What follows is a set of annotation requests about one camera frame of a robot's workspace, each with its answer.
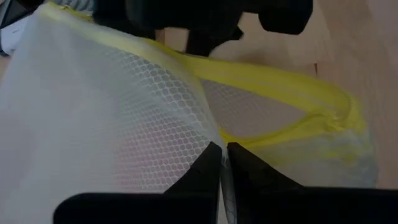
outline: wooden floor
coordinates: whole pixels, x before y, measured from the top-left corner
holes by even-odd
[[[378,187],[398,188],[398,1],[314,1],[301,35],[266,32],[256,15],[245,14],[243,39],[211,57],[300,71],[351,92],[363,103],[376,143]],[[177,50],[186,38],[185,30],[165,32],[166,44]]]

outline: black object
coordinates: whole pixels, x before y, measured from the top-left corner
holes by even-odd
[[[55,210],[54,224],[173,223],[217,221],[221,149],[214,143],[164,194],[80,194]]]
[[[228,144],[240,223],[398,223],[398,191],[304,187]]]
[[[5,28],[20,19],[32,14],[44,0],[10,0],[9,4],[4,2],[1,7],[6,7],[3,17],[1,18],[0,29]],[[2,49],[0,42],[0,56],[8,57]]]
[[[97,0],[94,20],[102,25],[154,39],[154,30],[190,30],[186,53],[209,56],[228,40],[242,36],[243,12],[259,14],[265,30],[301,33],[312,14],[313,0]]]

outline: yellow trim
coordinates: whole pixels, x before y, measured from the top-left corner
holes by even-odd
[[[255,150],[266,145],[336,133],[345,129],[351,129],[358,134],[364,133],[367,129],[359,103],[328,83],[299,73],[266,66],[180,54],[153,40],[82,23],[77,18],[54,9],[59,9],[59,6],[46,4],[38,10],[38,13],[67,24],[81,35],[100,44],[130,52],[170,70],[194,88],[195,93],[201,94],[200,97],[204,102],[206,100],[198,78],[251,91],[296,106],[308,113],[306,117],[287,128],[253,138],[240,138],[220,130],[226,142],[238,142],[243,147]]]
[[[68,12],[69,14],[71,14],[71,15],[73,15],[75,17],[78,17],[80,19],[83,19],[83,20],[86,20],[86,21],[89,21],[89,22],[94,22],[93,18],[90,15],[87,15],[87,14],[84,14],[82,12],[76,11],[76,10],[72,9],[68,5],[61,6],[61,5],[55,4],[54,2],[49,1],[44,6],[45,7],[52,7],[54,9],[61,9],[61,10],[64,10],[64,11]]]

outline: white mesh fabric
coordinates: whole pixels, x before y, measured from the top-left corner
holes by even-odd
[[[305,116],[302,110],[250,91],[209,80],[201,83],[217,124],[234,136],[262,136]]]
[[[51,223],[83,192],[167,190],[221,142],[191,89],[33,15],[0,88],[0,223]]]
[[[270,134],[305,115],[293,106],[233,86],[209,80],[202,80],[202,84],[216,122],[239,138]],[[346,130],[249,150],[305,186],[374,187],[377,165],[369,142],[366,131],[359,134]],[[325,157],[333,153],[339,156]]]

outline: mesh laundry bag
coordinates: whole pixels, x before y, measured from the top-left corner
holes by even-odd
[[[182,55],[62,9],[36,11],[2,81],[0,223],[51,223],[82,192],[165,192],[211,141],[238,142],[303,185],[374,185],[366,123],[341,90]],[[273,101],[304,117],[270,130]],[[236,223],[226,156],[219,222]]]

